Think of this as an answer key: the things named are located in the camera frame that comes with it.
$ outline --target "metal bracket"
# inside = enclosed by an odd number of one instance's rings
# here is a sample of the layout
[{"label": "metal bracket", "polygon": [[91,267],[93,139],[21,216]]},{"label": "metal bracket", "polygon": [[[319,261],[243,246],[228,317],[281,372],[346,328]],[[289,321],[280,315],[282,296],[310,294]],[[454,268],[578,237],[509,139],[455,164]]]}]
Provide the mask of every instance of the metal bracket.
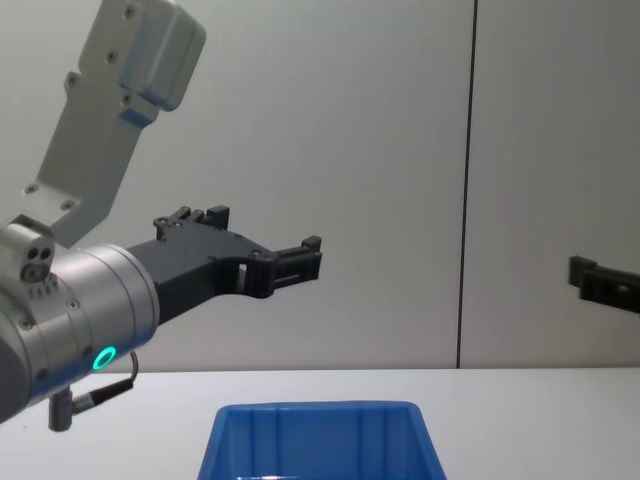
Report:
[{"label": "metal bracket", "polygon": [[129,249],[154,280],[161,324],[216,296],[267,298],[318,278],[320,237],[272,251],[228,231],[228,223],[225,206],[206,212],[183,207],[154,220],[156,240]]},{"label": "metal bracket", "polygon": [[170,0],[103,0],[18,216],[71,247],[109,214],[142,130],[181,103],[204,29]]}]

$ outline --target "white wall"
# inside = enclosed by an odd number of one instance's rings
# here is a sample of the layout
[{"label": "white wall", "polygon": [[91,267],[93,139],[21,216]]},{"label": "white wall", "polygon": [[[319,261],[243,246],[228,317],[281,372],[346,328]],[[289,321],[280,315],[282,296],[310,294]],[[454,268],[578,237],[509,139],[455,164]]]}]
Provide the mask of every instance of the white wall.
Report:
[{"label": "white wall", "polygon": [[[181,3],[208,30],[190,90],[82,245],[146,241],[154,217],[224,203],[266,246],[323,236],[325,260],[319,282],[162,327],[143,367],[453,366],[472,1]],[[3,3],[2,204],[36,172],[97,7]]]},{"label": "white wall", "polygon": [[567,285],[640,272],[640,2],[479,6],[462,365],[640,365],[637,315]]}]

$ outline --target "black mount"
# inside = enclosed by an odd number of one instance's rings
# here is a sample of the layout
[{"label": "black mount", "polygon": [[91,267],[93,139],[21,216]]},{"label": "black mount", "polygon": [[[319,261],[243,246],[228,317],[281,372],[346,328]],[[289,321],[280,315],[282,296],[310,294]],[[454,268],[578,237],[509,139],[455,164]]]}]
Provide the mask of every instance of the black mount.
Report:
[{"label": "black mount", "polygon": [[316,280],[320,237],[271,251],[227,230],[229,208],[182,207],[154,220],[156,240],[129,249],[149,272],[165,323],[218,295],[267,298],[277,288]]},{"label": "black mount", "polygon": [[582,300],[640,313],[640,275],[602,268],[587,258],[571,257],[569,283],[580,289]]}]

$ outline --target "screw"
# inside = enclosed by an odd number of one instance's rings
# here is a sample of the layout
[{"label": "screw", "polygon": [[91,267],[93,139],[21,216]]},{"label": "screw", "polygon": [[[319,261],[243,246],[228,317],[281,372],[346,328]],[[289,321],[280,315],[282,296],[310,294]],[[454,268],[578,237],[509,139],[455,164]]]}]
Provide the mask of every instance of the screw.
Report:
[{"label": "screw", "polygon": [[60,205],[60,210],[71,210],[73,208],[73,206],[75,205],[75,202],[73,200],[67,200],[66,202],[63,202],[62,205]]},{"label": "screw", "polygon": [[109,50],[105,60],[107,63],[116,63],[116,60],[118,60],[118,52],[116,50]]},{"label": "screw", "polygon": [[133,5],[127,5],[127,7],[124,9],[123,16],[127,20],[131,20],[135,14],[136,9],[133,7]]},{"label": "screw", "polygon": [[629,296],[629,287],[627,287],[626,285],[618,285],[618,288],[616,288],[616,292],[619,296],[627,298]]},{"label": "screw", "polygon": [[67,75],[67,85],[75,87],[78,84],[78,75],[76,73],[70,73]]}]

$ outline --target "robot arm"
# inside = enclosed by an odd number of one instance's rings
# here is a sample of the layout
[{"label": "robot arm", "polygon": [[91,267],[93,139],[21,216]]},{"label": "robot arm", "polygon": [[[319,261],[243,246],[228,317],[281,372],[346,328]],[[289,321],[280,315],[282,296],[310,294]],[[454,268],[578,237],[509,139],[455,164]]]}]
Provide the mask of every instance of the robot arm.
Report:
[{"label": "robot arm", "polygon": [[171,0],[103,0],[38,177],[0,225],[0,423],[49,398],[50,428],[64,431],[135,375],[75,401],[70,385],[159,325],[217,295],[266,298],[318,278],[318,237],[272,251],[229,232],[226,207],[183,207],[128,250],[55,253],[108,215],[142,129],[180,104],[204,41]]}]

